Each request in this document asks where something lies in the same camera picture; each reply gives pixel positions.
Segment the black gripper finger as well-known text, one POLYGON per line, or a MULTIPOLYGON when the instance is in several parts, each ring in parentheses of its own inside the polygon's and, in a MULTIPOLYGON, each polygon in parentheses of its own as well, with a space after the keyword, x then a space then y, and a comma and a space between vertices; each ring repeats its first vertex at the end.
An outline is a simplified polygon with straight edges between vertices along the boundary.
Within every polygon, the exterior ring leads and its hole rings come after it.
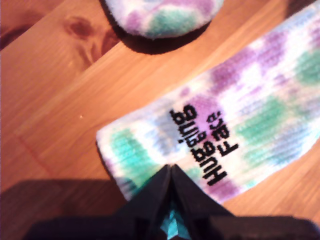
POLYGON ((233 218, 234 215, 211 199, 178 166, 171 167, 171 195, 193 240, 239 240, 240 235, 227 236, 211 218, 233 218))
POLYGON ((171 166, 165 165, 109 219, 107 240, 150 240, 170 205, 171 166))

